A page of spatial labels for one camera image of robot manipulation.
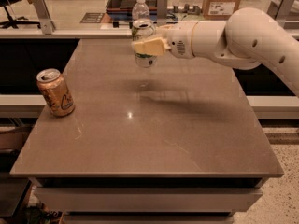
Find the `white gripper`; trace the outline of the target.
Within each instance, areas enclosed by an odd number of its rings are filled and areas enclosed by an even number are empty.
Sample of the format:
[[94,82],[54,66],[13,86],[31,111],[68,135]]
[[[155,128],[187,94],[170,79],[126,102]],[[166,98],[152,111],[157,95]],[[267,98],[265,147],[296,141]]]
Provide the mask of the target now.
[[134,52],[150,56],[162,56],[168,51],[180,59],[192,59],[192,31],[197,21],[182,21],[156,27],[156,37],[132,42]]

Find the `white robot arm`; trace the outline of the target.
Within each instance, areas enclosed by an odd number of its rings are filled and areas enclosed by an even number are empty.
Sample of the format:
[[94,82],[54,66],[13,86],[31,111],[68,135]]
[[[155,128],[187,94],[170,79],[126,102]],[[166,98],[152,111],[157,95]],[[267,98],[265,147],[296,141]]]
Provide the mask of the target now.
[[234,69],[259,65],[299,96],[299,42],[263,11],[245,7],[226,21],[181,21],[132,43],[136,53],[207,58]]

